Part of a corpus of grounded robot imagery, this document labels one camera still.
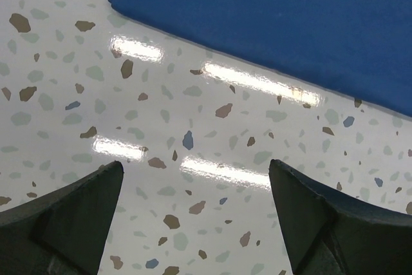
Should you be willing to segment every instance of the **brown speck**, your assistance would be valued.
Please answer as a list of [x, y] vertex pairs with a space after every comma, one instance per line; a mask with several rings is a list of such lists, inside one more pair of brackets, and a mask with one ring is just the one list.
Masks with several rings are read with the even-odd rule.
[[122, 68], [120, 69], [120, 72], [122, 72], [122, 77], [123, 79], [127, 79], [130, 77], [133, 73], [133, 61], [130, 61], [129, 59], [126, 59], [123, 62]]
[[242, 247], [246, 247], [249, 244], [249, 240], [250, 240], [250, 231], [246, 232], [240, 238], [240, 245], [242, 245]]
[[91, 30], [94, 26], [96, 26], [96, 24], [93, 22], [87, 22], [87, 21], [77, 21], [75, 26], [81, 32], [87, 32], [88, 30]]
[[85, 133], [80, 134], [80, 138], [91, 138], [94, 137], [97, 134], [97, 130], [95, 126], [91, 126], [89, 130]]
[[83, 93], [84, 87], [82, 84], [75, 84], [77, 93]]
[[146, 93], [141, 93], [139, 95], [139, 98], [137, 98], [137, 100], [143, 101], [143, 100], [147, 100], [147, 98], [149, 98], [149, 96]]
[[157, 243], [157, 246], [162, 246], [165, 242], [167, 242], [167, 237], [162, 236]]
[[206, 201], [200, 201], [189, 208], [189, 214], [200, 214], [205, 208]]
[[37, 194], [36, 194], [36, 193], [26, 193], [26, 195], [27, 195], [29, 198], [37, 198]]
[[122, 52], [118, 48], [112, 48], [110, 51], [115, 58], [119, 58], [122, 56]]
[[116, 270], [120, 270], [123, 266], [123, 262], [118, 256], [110, 256], [110, 260], [113, 261], [113, 266]]
[[203, 260], [207, 258], [206, 252], [203, 250], [199, 250], [199, 257], [201, 257]]
[[157, 167], [159, 169], [165, 169], [166, 168], [165, 163], [157, 157], [153, 157], [152, 159], [149, 159], [149, 161], [147, 161], [147, 163], [151, 167]]
[[27, 102], [30, 100], [30, 98], [33, 97], [34, 93], [37, 91], [37, 87], [27, 87], [23, 90], [20, 91], [20, 101]]
[[329, 135], [335, 135], [332, 131], [332, 129], [330, 129], [329, 127], [323, 127], [322, 131], [329, 134]]
[[355, 99], [355, 100], [353, 101], [353, 103], [355, 104], [355, 108], [358, 108], [358, 107], [361, 106], [362, 101], [361, 101], [360, 99]]
[[406, 206], [406, 214], [412, 215], [412, 202], [409, 202]]
[[0, 196], [0, 206], [6, 205], [8, 202], [10, 202], [12, 199], [9, 198], [8, 196]]
[[255, 138], [250, 137], [249, 140], [247, 141], [247, 146], [252, 146], [255, 143], [256, 143]]
[[15, 29], [17, 29], [18, 32], [29, 32], [32, 30], [28, 19], [21, 14], [13, 13], [8, 21], [14, 26]]
[[3, 87], [1, 89], [1, 91], [3, 92], [3, 95], [6, 97], [7, 101], [10, 101], [10, 97], [12, 96], [12, 92], [10, 90], [8, 90], [7, 87]]
[[191, 74], [194, 74], [194, 75], [199, 75], [199, 74], [202, 74], [202, 73], [203, 73], [202, 70], [191, 70]]
[[222, 106], [216, 110], [216, 117], [224, 119], [232, 111], [233, 104], [228, 103], [225, 106]]
[[179, 272], [179, 267], [167, 267], [162, 275], [177, 275]]
[[166, 215], [163, 222], [169, 227], [169, 229], [177, 229], [180, 227], [179, 218], [173, 215]]

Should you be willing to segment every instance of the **blue speck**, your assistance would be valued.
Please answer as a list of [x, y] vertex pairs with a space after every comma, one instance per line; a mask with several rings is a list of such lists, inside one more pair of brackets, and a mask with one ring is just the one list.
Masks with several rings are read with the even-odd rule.
[[343, 126], [350, 127], [353, 125], [353, 122], [355, 121], [355, 118], [352, 116], [346, 117], [346, 119], [343, 121]]
[[185, 137], [183, 138], [183, 146], [186, 147], [188, 150], [191, 150], [193, 148], [193, 137], [192, 137], [192, 131], [188, 131], [185, 134]]
[[157, 261], [157, 259], [152, 259], [146, 262], [147, 269], [154, 269], [158, 265], [159, 265], [159, 261]]
[[66, 111], [67, 111], [68, 109], [74, 109], [74, 108], [77, 108], [77, 107], [79, 107], [79, 106], [80, 106], [80, 102], [79, 102], [79, 101], [72, 102], [71, 104], [69, 104], [68, 106], [66, 106]]
[[381, 180], [379, 177], [375, 177], [375, 183], [378, 185], [378, 187], [382, 187], [384, 181]]

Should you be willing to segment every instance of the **pointed black object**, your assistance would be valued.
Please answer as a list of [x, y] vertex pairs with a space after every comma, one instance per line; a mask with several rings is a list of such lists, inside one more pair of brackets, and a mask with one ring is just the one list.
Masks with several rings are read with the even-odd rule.
[[294, 274], [412, 274], [412, 216], [355, 199], [280, 160], [271, 161], [269, 177]]
[[0, 274], [96, 275], [122, 181], [112, 162], [0, 213]]

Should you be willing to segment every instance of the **white floor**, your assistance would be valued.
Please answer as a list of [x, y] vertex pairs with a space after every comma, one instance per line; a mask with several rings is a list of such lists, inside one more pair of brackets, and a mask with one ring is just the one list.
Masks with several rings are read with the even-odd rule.
[[120, 160], [101, 274], [291, 274], [271, 158], [412, 214], [410, 119], [128, 21], [107, 0], [1, 8], [0, 211]]

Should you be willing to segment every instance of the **blue cloth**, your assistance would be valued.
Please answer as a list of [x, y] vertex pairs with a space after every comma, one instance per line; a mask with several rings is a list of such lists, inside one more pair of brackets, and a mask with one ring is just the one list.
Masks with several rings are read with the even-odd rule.
[[412, 116], [412, 0], [109, 0], [209, 48]]

